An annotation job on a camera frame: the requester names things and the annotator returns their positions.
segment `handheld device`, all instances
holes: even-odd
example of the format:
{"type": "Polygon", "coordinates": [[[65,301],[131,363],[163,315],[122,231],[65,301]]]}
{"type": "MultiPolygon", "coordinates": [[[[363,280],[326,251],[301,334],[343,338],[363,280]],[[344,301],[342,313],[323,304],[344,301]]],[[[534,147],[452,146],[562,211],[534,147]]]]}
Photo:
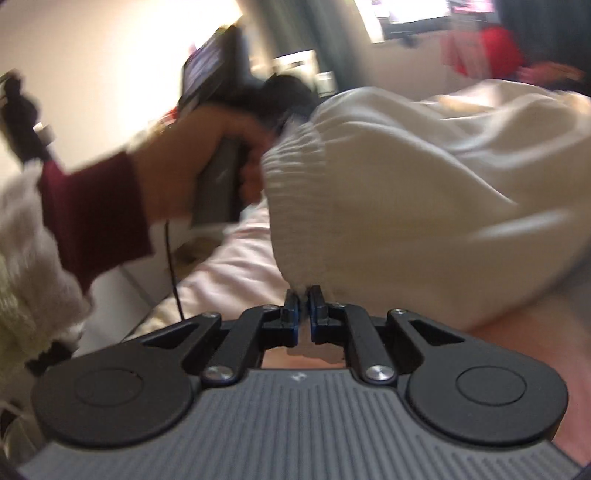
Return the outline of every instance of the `handheld device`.
{"type": "MultiPolygon", "coordinates": [[[[299,79],[273,75],[266,82],[251,74],[248,46],[242,30],[220,28],[183,66],[179,118],[214,102],[249,112],[269,130],[281,132],[290,114],[307,118],[318,96],[299,79]]],[[[241,167],[248,149],[236,139],[224,139],[197,178],[193,225],[238,221],[241,167]]]]}
{"type": "Polygon", "coordinates": [[[551,438],[567,389],[547,365],[394,309],[328,304],[203,313],[49,370],[50,439],[28,480],[583,479],[551,438]],[[264,351],[342,346],[347,367],[260,369],[264,351]]]}
{"type": "Polygon", "coordinates": [[[25,164],[39,159],[51,160],[47,149],[53,136],[48,127],[36,130],[39,111],[35,103],[22,92],[22,77],[15,70],[0,76],[2,105],[0,106],[0,130],[10,149],[25,164]]]}

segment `black robotic gripper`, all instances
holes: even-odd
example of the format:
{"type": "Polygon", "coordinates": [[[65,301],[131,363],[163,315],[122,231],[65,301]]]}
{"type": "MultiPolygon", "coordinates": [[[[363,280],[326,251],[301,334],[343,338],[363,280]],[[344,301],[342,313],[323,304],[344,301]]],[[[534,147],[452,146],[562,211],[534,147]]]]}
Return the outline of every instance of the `black robotic gripper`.
{"type": "Polygon", "coordinates": [[[356,305],[204,313],[64,362],[33,391],[49,445],[28,479],[573,479],[552,445],[568,400],[547,365],[418,314],[356,305]],[[261,369],[297,344],[347,368],[261,369]]]}

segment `metal screw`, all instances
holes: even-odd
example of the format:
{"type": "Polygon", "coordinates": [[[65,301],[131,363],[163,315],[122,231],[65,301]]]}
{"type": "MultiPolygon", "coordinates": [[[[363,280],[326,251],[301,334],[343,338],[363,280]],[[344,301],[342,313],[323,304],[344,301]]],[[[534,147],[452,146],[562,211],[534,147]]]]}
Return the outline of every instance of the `metal screw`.
{"type": "Polygon", "coordinates": [[[203,376],[208,380],[230,380],[234,376],[234,371],[225,365],[214,365],[207,367],[203,376]]]}
{"type": "Polygon", "coordinates": [[[384,382],[390,380],[394,376],[394,369],[386,365],[373,365],[365,371],[365,375],[370,380],[376,382],[384,382]]]}

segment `maroon sleeve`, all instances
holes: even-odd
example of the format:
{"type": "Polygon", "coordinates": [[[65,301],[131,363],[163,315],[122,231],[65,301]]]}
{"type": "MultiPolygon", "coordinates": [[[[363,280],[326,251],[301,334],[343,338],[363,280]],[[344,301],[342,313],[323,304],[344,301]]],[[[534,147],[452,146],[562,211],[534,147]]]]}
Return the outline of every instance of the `maroon sleeve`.
{"type": "Polygon", "coordinates": [[[47,162],[39,188],[43,221],[63,268],[83,291],[101,273],[152,253],[134,166],[120,153],[71,175],[47,162]]]}

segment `white cloth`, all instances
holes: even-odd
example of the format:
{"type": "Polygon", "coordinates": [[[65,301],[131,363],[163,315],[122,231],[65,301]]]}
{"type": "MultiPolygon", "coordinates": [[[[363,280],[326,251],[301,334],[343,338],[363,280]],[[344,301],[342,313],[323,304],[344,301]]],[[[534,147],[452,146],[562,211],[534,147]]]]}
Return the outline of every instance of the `white cloth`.
{"type": "Polygon", "coordinates": [[[41,172],[27,165],[0,193],[0,387],[92,309],[43,225],[41,172]]]}
{"type": "Polygon", "coordinates": [[[474,327],[546,288],[591,236],[591,101],[574,93],[352,90],[262,166],[283,277],[372,314],[474,327]]]}

